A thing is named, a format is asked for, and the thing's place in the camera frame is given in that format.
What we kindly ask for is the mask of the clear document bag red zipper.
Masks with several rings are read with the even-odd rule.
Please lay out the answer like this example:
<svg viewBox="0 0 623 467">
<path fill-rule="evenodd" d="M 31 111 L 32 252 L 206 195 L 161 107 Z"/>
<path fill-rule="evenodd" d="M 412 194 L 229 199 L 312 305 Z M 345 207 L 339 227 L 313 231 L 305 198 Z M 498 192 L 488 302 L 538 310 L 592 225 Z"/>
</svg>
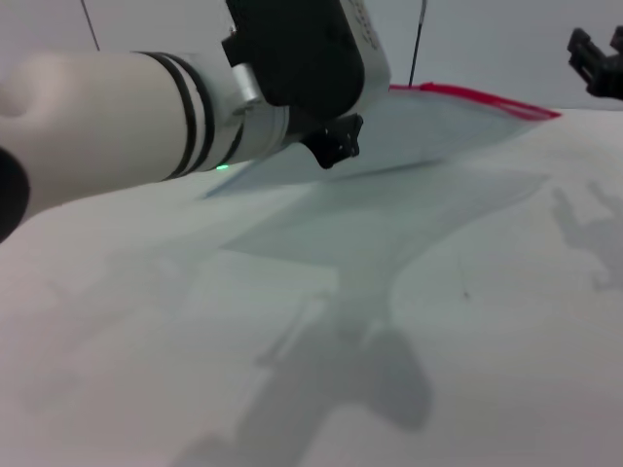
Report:
<svg viewBox="0 0 623 467">
<path fill-rule="evenodd" d="M 363 114 L 357 157 L 321 168 L 296 144 L 231 171 L 207 198 L 272 187 L 333 182 L 379 171 L 447 161 L 560 118 L 558 111 L 499 95 L 434 83 L 435 91 L 393 86 Z"/>
</svg>

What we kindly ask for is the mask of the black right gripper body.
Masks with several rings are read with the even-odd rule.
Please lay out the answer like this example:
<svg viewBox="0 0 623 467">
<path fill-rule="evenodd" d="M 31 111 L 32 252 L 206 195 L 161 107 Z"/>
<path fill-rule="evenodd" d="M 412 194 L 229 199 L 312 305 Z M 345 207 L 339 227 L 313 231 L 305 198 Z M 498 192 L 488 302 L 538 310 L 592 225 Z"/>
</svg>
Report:
<svg viewBox="0 0 623 467">
<path fill-rule="evenodd" d="M 599 59 L 591 67 L 586 90 L 595 97 L 623 101 L 623 55 Z"/>
</svg>

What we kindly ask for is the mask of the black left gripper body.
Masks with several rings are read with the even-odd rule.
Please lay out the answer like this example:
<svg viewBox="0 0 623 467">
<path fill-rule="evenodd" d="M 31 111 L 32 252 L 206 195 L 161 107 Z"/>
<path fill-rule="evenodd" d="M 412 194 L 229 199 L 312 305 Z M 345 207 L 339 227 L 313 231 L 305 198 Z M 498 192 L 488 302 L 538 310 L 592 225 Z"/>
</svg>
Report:
<svg viewBox="0 0 623 467">
<path fill-rule="evenodd" d="M 303 138 L 301 143 L 311 151 L 321 168 L 330 169 L 359 155 L 358 136 L 363 123 L 359 114 L 346 116 L 326 123 Z"/>
</svg>

